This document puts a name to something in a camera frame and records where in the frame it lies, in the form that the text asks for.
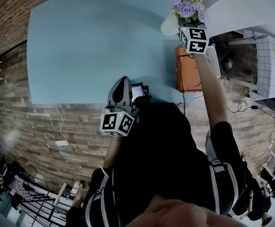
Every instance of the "white tile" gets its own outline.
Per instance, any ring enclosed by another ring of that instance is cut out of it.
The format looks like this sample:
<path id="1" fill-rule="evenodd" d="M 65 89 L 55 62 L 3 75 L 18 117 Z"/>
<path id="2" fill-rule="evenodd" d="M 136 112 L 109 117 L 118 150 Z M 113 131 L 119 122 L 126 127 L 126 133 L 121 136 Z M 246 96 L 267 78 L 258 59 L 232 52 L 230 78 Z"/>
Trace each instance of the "white tile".
<path id="1" fill-rule="evenodd" d="M 271 86 L 275 86 L 275 79 L 271 79 L 270 85 L 271 85 Z"/>
<path id="2" fill-rule="evenodd" d="M 270 87 L 270 93 L 274 93 L 275 92 L 275 86 L 271 86 Z"/>
<path id="3" fill-rule="evenodd" d="M 271 57 L 271 64 L 275 65 L 275 57 Z"/>
<path id="4" fill-rule="evenodd" d="M 265 75 L 264 75 L 265 78 L 269 78 L 270 77 L 270 73 L 269 71 L 265 70 Z"/>
<path id="5" fill-rule="evenodd" d="M 268 49 L 269 50 L 274 50 L 274 44 L 268 43 Z"/>
<path id="6" fill-rule="evenodd" d="M 258 77 L 257 83 L 264 84 L 264 78 L 263 77 Z"/>
<path id="7" fill-rule="evenodd" d="M 275 71 L 271 72 L 271 79 L 275 79 Z"/>
<path id="8" fill-rule="evenodd" d="M 257 64 L 257 69 L 258 69 L 258 70 L 264 70 L 264 69 L 265 69 L 265 64 L 259 62 L 259 63 Z"/>
<path id="9" fill-rule="evenodd" d="M 270 70 L 270 64 L 265 63 L 264 65 L 265 65 L 265 70 Z"/>

